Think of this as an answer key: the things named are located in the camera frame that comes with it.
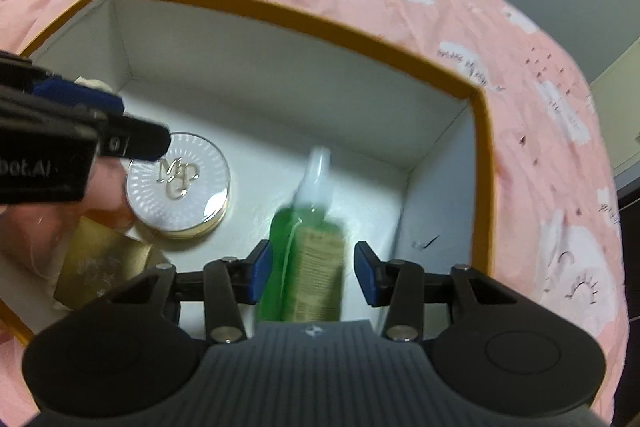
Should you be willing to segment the person's left hand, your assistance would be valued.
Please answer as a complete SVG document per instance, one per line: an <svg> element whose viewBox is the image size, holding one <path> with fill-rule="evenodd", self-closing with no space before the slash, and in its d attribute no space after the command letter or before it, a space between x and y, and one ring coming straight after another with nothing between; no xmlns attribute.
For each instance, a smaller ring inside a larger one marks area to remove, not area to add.
<svg viewBox="0 0 640 427"><path fill-rule="evenodd" d="M99 159L84 199L70 204L1 207L1 252L23 265L47 265L81 217L116 230L134 222L125 194L126 171L115 158Z"/></svg>

